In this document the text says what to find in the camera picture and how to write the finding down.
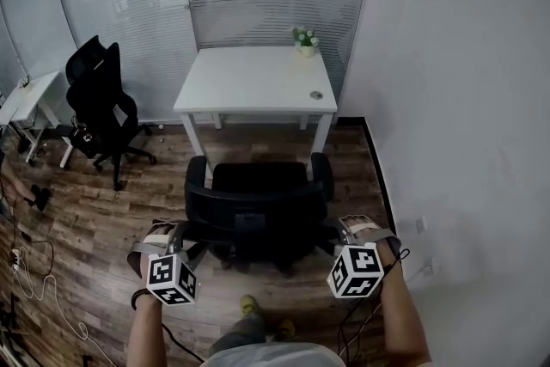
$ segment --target black office chair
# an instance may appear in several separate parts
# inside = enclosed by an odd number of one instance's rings
[[[69,59],[66,75],[70,84],[67,101],[76,112],[78,121],[86,125],[93,144],[101,153],[94,161],[94,167],[101,171],[101,162],[112,156],[113,189],[119,191],[122,189],[119,167],[123,153],[146,156],[151,164],[156,163],[150,153],[128,145],[141,131],[147,135],[151,131],[146,125],[138,124],[136,102],[122,90],[119,44],[113,43],[105,49],[95,36]],[[126,115],[122,125],[113,111],[116,105]]]
[[[290,275],[294,261],[334,235],[321,227],[334,194],[330,163],[321,153],[311,162],[313,181],[298,162],[219,164],[208,189],[206,158],[195,156],[186,174],[185,238],[208,243],[226,269],[271,261]]]

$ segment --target small white flower pot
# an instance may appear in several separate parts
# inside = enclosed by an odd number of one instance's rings
[[[300,52],[305,58],[311,58],[315,55],[315,46],[302,46]]]

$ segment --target green plant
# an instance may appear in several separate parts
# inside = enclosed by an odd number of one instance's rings
[[[292,35],[294,35],[295,45],[298,49],[302,46],[319,45],[319,39],[315,37],[314,30],[307,30],[304,27],[294,27],[292,28]]]

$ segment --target wooden floor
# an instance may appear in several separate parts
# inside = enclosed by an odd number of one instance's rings
[[[215,162],[257,162],[262,160],[305,161],[315,134],[314,127],[300,132],[295,126],[256,127],[233,125],[216,131],[201,128],[200,137]],[[186,219],[184,177],[193,150],[178,126],[164,130],[154,128],[153,136],[140,135],[133,143],[158,160],[150,165],[145,158],[124,162],[121,171],[123,191],[112,189],[112,165],[107,162],[101,174],[96,172],[81,152],[75,151],[68,168],[58,164],[64,153],[63,143],[48,140],[45,154],[36,159],[34,168],[23,162],[21,177],[29,185],[37,183],[52,190],[52,199],[42,214],[26,203],[15,207],[20,229],[34,240],[50,240],[55,247],[53,274],[58,281],[58,298],[72,326],[84,321],[89,335],[118,365],[125,365],[128,335],[133,311],[131,294],[138,287],[136,274],[126,264],[126,252],[140,241],[153,219]],[[4,144],[14,167],[17,155]],[[367,214],[382,225],[387,224],[380,189],[370,158],[369,148],[360,127],[334,127],[327,140],[328,154],[335,177],[335,200],[331,216]],[[19,327],[29,332],[25,342],[29,351],[44,366],[83,365],[89,354],[90,364],[107,365],[89,342],[79,340],[67,328],[53,300],[48,280],[43,302],[27,300],[14,281],[8,262],[13,230],[0,218],[0,287],[3,299],[14,292]],[[36,272],[49,267],[47,245],[29,247],[17,233],[17,246],[30,249],[30,266]],[[312,254],[297,265],[297,275],[286,279],[270,266],[253,266],[248,275],[225,272],[219,262],[206,255],[197,275],[202,284],[196,306],[164,308],[164,323],[176,339],[203,358],[209,346],[237,321],[238,300],[243,294],[255,296],[269,323],[290,317],[297,331],[307,341],[317,342],[336,351],[338,323],[349,303],[333,298],[326,278],[332,262],[325,255]],[[40,277],[34,286],[41,291]],[[370,305],[357,313],[363,321]],[[352,335],[350,326],[348,334]],[[165,335],[168,364],[197,365]],[[357,346],[352,347],[355,353]],[[356,365],[385,365],[382,318],[377,316],[361,338],[361,352]]]

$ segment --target baseboard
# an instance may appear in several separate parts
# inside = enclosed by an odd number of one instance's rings
[[[388,218],[388,226],[394,234],[397,234],[395,230],[395,220],[394,214],[392,212],[392,205],[389,202],[388,189],[386,188],[386,182],[384,181],[384,175],[382,173],[382,168],[380,167],[380,161],[378,160],[375,144],[372,141],[372,136],[370,135],[370,130],[367,126],[366,119],[363,117],[339,117],[336,125],[360,125],[361,127],[363,127],[364,136],[367,138],[367,144],[369,145],[370,157],[372,157],[372,162],[375,165],[376,177],[378,178],[378,185],[380,186],[382,201],[384,203],[384,208],[386,209],[386,217]]]

